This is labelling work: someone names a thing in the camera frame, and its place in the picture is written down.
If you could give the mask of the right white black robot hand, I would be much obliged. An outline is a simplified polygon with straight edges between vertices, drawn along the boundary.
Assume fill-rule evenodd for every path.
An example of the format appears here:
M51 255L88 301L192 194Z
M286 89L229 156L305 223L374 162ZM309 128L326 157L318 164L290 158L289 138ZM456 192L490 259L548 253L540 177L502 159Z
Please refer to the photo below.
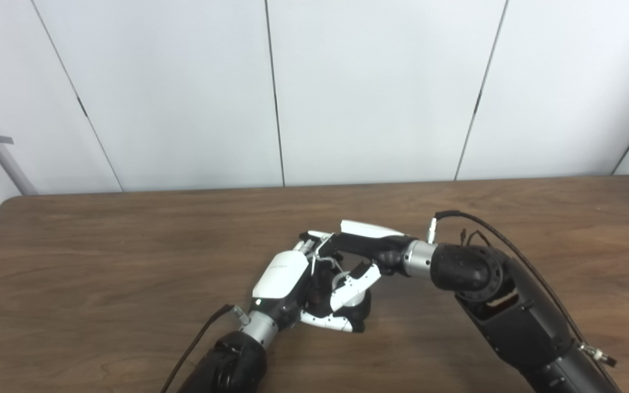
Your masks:
M429 278L438 283L444 247L423 241L387 227L364 222L342 221L339 233L328 233L330 239L318 250L322 257L332 252L343 259L340 266L348 271L343 289L329 295L329 303L317 307L317 316L335 312L353 296L364 293L382 276L396 273L406 277Z

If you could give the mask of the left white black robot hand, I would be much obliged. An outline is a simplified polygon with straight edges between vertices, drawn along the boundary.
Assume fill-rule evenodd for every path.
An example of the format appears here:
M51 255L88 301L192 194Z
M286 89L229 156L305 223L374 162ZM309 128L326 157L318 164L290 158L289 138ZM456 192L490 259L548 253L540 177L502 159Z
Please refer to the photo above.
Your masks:
M283 329L298 323L335 331L362 333L370 314L370 291L353 296L342 308L317 316L317 307L329 303L329 295L343 289L348 271L343 257L332 252L320 256L318 250L331 235L308 231L293 249L274 256L252 290L247 316L240 332L266 349Z

